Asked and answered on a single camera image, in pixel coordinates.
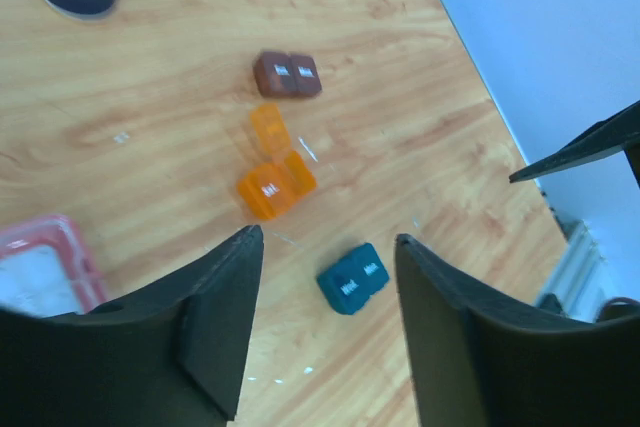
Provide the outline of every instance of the red container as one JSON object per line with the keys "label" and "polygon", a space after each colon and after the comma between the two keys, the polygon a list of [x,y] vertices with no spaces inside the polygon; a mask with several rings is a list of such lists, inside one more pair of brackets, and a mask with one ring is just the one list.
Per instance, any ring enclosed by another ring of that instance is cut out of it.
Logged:
{"label": "red container", "polygon": [[0,306],[52,317],[84,314],[107,291],[74,223],[49,215],[0,232]]}

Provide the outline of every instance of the orange cube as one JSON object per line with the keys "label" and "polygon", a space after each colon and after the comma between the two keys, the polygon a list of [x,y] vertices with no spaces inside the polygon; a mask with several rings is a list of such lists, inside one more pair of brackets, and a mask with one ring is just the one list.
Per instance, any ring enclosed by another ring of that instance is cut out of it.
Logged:
{"label": "orange cube", "polygon": [[276,104],[264,104],[250,117],[272,162],[249,172],[238,182],[237,189],[257,217],[269,220],[288,211],[313,191],[317,183],[300,154],[292,150],[289,132]]}

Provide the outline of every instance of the plastic cube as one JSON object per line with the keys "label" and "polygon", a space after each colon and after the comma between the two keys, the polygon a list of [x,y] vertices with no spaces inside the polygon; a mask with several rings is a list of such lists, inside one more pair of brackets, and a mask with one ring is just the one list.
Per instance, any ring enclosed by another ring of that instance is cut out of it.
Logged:
{"label": "plastic cube", "polygon": [[329,305],[343,315],[353,315],[389,282],[373,245],[352,250],[317,278]]}

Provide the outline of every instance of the table surface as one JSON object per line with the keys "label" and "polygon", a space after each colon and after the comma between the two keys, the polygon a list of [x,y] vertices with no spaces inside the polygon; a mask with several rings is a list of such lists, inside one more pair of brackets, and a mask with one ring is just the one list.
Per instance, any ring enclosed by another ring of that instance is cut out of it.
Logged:
{"label": "table surface", "polygon": [[236,425],[417,424],[395,285],[346,317],[315,284],[360,243],[392,272],[411,233],[527,301],[563,251],[536,186],[508,184],[522,159],[438,0],[121,0],[99,23],[0,5],[0,223],[72,217],[114,295],[254,222],[252,61],[315,57],[324,92],[280,108],[318,189],[263,226]]}

